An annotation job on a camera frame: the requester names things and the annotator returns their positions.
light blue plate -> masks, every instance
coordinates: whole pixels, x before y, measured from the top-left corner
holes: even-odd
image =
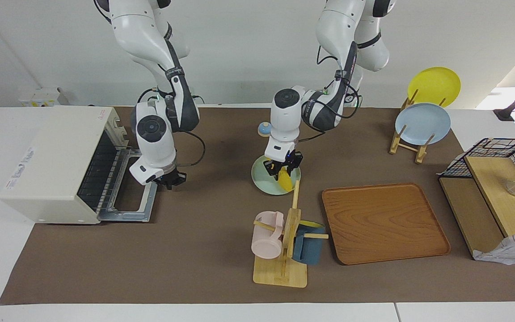
[[[406,125],[401,139],[414,145],[424,145],[432,134],[429,144],[442,140],[450,131],[450,116],[444,108],[432,103],[419,103],[404,109],[395,122],[395,130],[400,133]]]
[[[290,191],[285,191],[280,187],[279,183],[275,180],[274,177],[270,176],[267,173],[266,167],[264,167],[263,162],[266,161],[267,158],[263,155],[258,157],[258,159],[253,163],[252,166],[252,180],[255,183],[256,187],[270,195],[284,195],[288,194]],[[301,179],[301,169],[297,168],[291,172],[290,175],[291,182],[295,186],[295,181]]]

blue knob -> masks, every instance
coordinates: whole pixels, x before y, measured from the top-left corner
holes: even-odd
[[[271,133],[271,124],[268,122],[261,122],[257,127],[257,134],[268,137]]]

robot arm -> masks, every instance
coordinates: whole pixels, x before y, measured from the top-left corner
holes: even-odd
[[[174,92],[173,104],[166,107],[172,132],[191,131],[198,125],[200,116],[178,53],[169,40],[173,31],[163,16],[161,2],[164,1],[110,0],[114,36],[131,59],[155,75],[157,82],[162,81],[157,67],[164,72]],[[182,50],[182,54],[185,53],[188,53],[187,48]]]
[[[114,36],[131,59],[145,66],[161,88],[167,80],[173,94],[164,100],[140,102],[135,109],[135,133],[142,156],[130,172],[142,185],[156,182],[168,189],[186,181],[176,169],[172,132],[191,131],[200,120],[188,88],[181,57],[188,47],[176,37],[164,18],[170,0],[97,0],[109,12]],[[175,48],[170,39],[177,43]]]
[[[299,117],[308,126],[325,133],[343,117],[345,100],[357,100],[363,77],[356,65],[378,71],[388,62],[388,49],[380,38],[380,18],[392,10],[396,0],[327,0],[317,23],[317,41],[339,65],[326,91],[305,90],[302,86],[278,92],[272,102],[272,129],[264,165],[278,179],[280,169],[288,173],[299,166],[303,156],[295,151]]]

green plate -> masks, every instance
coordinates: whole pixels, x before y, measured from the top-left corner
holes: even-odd
[[[263,155],[258,157],[258,159],[252,165],[252,180],[253,183],[260,190],[270,195],[284,195],[288,194],[290,191],[286,191],[280,187],[278,182],[274,177],[270,176],[266,171],[266,167],[263,166],[263,162],[266,161],[267,158]],[[301,169],[297,168],[291,172],[290,175],[291,183],[295,186],[295,181],[301,179]]]

wire basket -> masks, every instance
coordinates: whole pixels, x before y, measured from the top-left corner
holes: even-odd
[[[515,165],[515,139],[482,139],[468,151],[459,155],[441,178],[472,178],[472,173],[464,161],[465,157],[508,157]]]

